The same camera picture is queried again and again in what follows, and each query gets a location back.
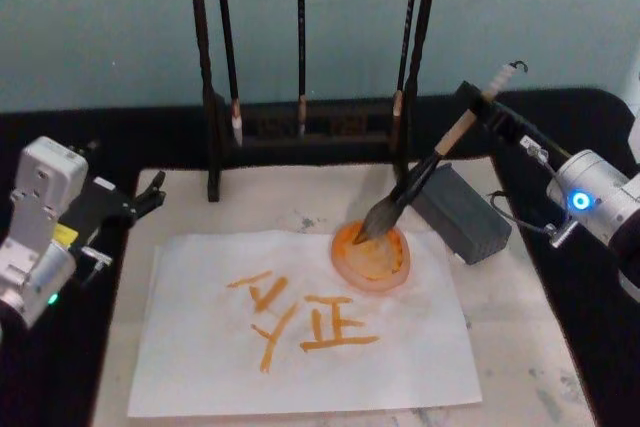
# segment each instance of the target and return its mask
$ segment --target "black table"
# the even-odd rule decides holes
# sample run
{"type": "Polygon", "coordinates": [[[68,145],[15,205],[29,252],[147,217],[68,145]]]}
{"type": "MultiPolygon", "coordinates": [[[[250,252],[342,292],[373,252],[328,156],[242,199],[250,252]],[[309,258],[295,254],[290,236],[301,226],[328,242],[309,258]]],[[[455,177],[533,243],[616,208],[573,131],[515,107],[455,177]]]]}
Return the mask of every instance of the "black table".
{"type": "MultiPolygon", "coordinates": [[[[628,176],[637,165],[627,144],[633,116],[616,97],[593,89],[505,93],[500,100],[570,152],[590,148],[628,176]]],[[[461,114],[450,96],[419,99],[412,114],[412,152],[427,152],[461,114]]],[[[205,169],[204,113],[199,107],[76,110],[0,116],[0,234],[10,220],[9,193],[20,150],[40,135],[67,145],[99,138],[95,174],[133,193],[143,168],[205,169]]],[[[476,128],[452,154],[492,154],[514,213],[545,225],[559,210],[545,197],[548,182],[519,150],[476,128]]],[[[226,168],[327,164],[353,160],[336,149],[278,148],[234,152],[226,168]]],[[[359,160],[381,160],[361,152],[359,160]]],[[[601,425],[635,425],[640,399],[640,305],[619,288],[615,259],[579,228],[562,249],[523,231],[527,249],[560,321],[589,403],[601,425]]],[[[106,231],[99,248],[122,253],[126,236],[106,231]]],[[[0,426],[83,426],[90,422],[122,256],[88,290],[69,285],[31,335],[0,351],[0,426]]]]}

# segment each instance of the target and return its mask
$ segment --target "orange brush stroke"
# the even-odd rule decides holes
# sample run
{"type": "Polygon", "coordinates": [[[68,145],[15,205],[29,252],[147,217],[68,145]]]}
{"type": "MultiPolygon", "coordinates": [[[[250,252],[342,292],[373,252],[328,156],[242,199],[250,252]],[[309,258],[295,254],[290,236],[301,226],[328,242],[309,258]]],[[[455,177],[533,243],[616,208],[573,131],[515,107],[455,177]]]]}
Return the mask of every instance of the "orange brush stroke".
{"type": "Polygon", "coordinates": [[[318,311],[318,309],[313,309],[311,311],[311,323],[313,324],[313,337],[318,341],[322,342],[322,315],[318,311]]]}
{"type": "Polygon", "coordinates": [[[342,340],[340,320],[340,304],[331,304],[331,325],[333,326],[333,336],[336,340],[342,340]]]}
{"type": "Polygon", "coordinates": [[[380,337],[372,335],[370,337],[349,337],[347,339],[323,340],[322,342],[302,342],[300,347],[305,352],[315,349],[326,349],[328,347],[336,347],[338,345],[363,345],[370,344],[379,340],[380,337]]]}
{"type": "Polygon", "coordinates": [[[273,349],[275,349],[276,343],[282,335],[282,331],[286,327],[287,323],[291,320],[291,317],[293,317],[293,314],[295,314],[297,307],[298,304],[293,304],[291,307],[289,307],[285,314],[280,318],[280,320],[278,321],[278,325],[276,325],[275,330],[271,334],[267,334],[259,327],[251,324],[251,328],[253,330],[258,332],[268,340],[267,347],[264,349],[264,355],[262,356],[262,362],[260,362],[260,372],[263,372],[265,374],[269,373],[269,368],[271,367],[271,359],[273,357],[273,349]]]}
{"type": "Polygon", "coordinates": [[[244,279],[240,279],[236,282],[231,282],[229,285],[227,285],[227,287],[229,289],[235,289],[236,287],[240,287],[241,285],[247,285],[247,284],[253,284],[254,282],[257,282],[259,280],[262,280],[266,277],[269,277],[273,272],[271,272],[270,270],[267,270],[266,272],[263,272],[261,274],[258,275],[254,275],[253,277],[247,277],[244,279]]]}
{"type": "Polygon", "coordinates": [[[258,287],[250,287],[249,292],[251,293],[251,298],[256,302],[255,311],[259,313],[267,310],[271,302],[280,295],[280,292],[285,289],[288,283],[289,281],[286,277],[279,277],[271,289],[269,289],[269,292],[262,298],[260,297],[260,289],[258,289],[258,287]]]}
{"type": "Polygon", "coordinates": [[[340,325],[342,327],[364,327],[365,323],[359,320],[340,319],[340,325]]]}
{"type": "Polygon", "coordinates": [[[319,304],[350,304],[353,302],[351,297],[319,297],[317,295],[305,295],[304,300],[307,302],[318,302],[319,304]]]}

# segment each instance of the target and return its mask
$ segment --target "black cable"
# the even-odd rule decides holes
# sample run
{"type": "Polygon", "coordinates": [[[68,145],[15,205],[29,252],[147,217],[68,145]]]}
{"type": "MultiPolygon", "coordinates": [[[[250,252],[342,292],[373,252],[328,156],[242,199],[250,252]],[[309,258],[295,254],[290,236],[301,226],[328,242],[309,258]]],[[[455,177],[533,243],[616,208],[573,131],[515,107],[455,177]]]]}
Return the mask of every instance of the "black cable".
{"type": "MultiPolygon", "coordinates": [[[[547,172],[551,174],[551,177],[553,178],[553,180],[556,182],[556,184],[558,184],[558,188],[560,189],[560,192],[562,192],[563,204],[561,208],[562,208],[562,211],[564,212],[563,223],[565,223],[570,217],[569,209],[567,208],[567,195],[564,191],[564,188],[562,187],[562,183],[560,182],[560,179],[558,178],[557,172],[553,170],[553,168],[548,163],[544,163],[543,167],[547,172]]],[[[514,217],[513,215],[506,213],[504,210],[498,207],[495,203],[496,197],[504,197],[505,199],[508,200],[509,197],[507,196],[506,192],[502,190],[496,190],[495,192],[492,192],[491,194],[489,194],[488,197],[489,197],[489,203],[491,204],[491,207],[493,207],[494,210],[498,212],[498,214],[500,214],[505,219],[509,219],[510,221],[514,222],[516,225],[519,225],[520,227],[523,227],[527,230],[537,232],[539,234],[548,235],[549,237],[552,237],[553,234],[555,234],[556,232],[555,230],[547,229],[546,227],[539,227],[529,222],[525,222],[524,220],[520,220],[514,217]]]]}
{"type": "Polygon", "coordinates": [[[543,227],[538,227],[537,225],[530,224],[529,222],[525,222],[524,220],[517,219],[513,215],[507,214],[504,210],[498,207],[496,205],[496,197],[504,197],[505,199],[509,199],[506,192],[502,190],[496,190],[495,192],[492,192],[491,194],[489,194],[488,197],[489,197],[489,203],[491,204],[491,207],[493,207],[493,209],[505,219],[509,219],[511,222],[515,223],[516,225],[519,225],[520,227],[525,228],[527,230],[531,230],[532,232],[537,232],[539,234],[544,234],[549,236],[553,234],[552,231],[547,230],[543,227]]]}

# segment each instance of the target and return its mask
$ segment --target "gray block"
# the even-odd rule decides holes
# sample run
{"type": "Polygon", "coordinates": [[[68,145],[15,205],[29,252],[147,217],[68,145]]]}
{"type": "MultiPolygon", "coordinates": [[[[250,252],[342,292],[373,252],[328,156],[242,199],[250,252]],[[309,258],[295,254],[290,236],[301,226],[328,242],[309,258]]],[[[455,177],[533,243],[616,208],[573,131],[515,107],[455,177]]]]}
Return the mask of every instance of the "gray block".
{"type": "Polygon", "coordinates": [[[504,249],[511,235],[507,221],[451,164],[436,169],[412,207],[469,265],[504,249]]]}

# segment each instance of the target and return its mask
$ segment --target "white paper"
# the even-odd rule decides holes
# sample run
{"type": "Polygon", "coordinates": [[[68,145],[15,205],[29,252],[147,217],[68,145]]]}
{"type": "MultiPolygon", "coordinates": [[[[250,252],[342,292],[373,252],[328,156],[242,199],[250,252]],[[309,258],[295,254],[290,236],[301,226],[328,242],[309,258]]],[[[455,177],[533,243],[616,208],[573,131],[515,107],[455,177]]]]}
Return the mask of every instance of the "white paper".
{"type": "Polygon", "coordinates": [[[407,234],[411,271],[386,294],[351,288],[331,265],[331,236],[279,231],[191,235],[157,256],[155,286],[138,355],[130,417],[183,417],[399,409],[481,401],[465,320],[444,244],[407,234]],[[228,284],[271,271],[256,282],[264,295],[288,285],[255,313],[249,286],[228,284]],[[314,341],[311,311],[332,339],[331,306],[305,296],[346,296],[343,319],[365,322],[344,337],[378,336],[367,345],[303,351],[314,341]],[[269,373],[260,371],[267,339],[293,304],[269,373]]]}

